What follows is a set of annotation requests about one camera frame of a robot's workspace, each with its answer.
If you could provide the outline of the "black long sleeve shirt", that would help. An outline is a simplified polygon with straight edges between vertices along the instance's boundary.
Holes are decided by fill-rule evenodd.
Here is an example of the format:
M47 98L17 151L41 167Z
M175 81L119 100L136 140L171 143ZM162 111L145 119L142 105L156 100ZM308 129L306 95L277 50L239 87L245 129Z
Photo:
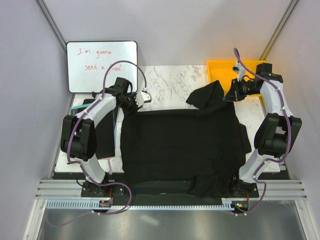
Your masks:
M234 104L223 97L215 81L189 95L191 109L126 115L120 151L127 182L193 180L194 196L226 196L252 148Z

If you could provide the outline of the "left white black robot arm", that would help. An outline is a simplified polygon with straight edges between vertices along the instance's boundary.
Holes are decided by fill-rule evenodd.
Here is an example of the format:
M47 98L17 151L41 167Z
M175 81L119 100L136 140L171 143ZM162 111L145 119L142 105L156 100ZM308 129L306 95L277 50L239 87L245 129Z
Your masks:
M76 115L66 115L62 121L60 149L66 153L69 164L78 164L99 197L106 196L110 185L104 181L106 172L96 156L96 127L115 108L124 114L136 113L149 100L147 92L128 92L131 82L118 77L115 84L99 93L95 100Z

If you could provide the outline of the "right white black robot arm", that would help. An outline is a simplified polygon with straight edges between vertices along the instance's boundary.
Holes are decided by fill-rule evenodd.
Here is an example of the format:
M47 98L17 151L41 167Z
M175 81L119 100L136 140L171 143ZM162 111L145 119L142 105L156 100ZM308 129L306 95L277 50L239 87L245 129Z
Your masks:
M248 70L236 62L232 70L237 77L231 81L224 102L239 102L249 95L263 97L266 115L254 137L254 151L239 169L238 177L229 184L235 197L247 191L247 185L257 183L258 177L270 163L286 159L302 126L302 120L294 117L284 96L281 75L272 72L272 64L261 63L253 73L254 79L245 80Z

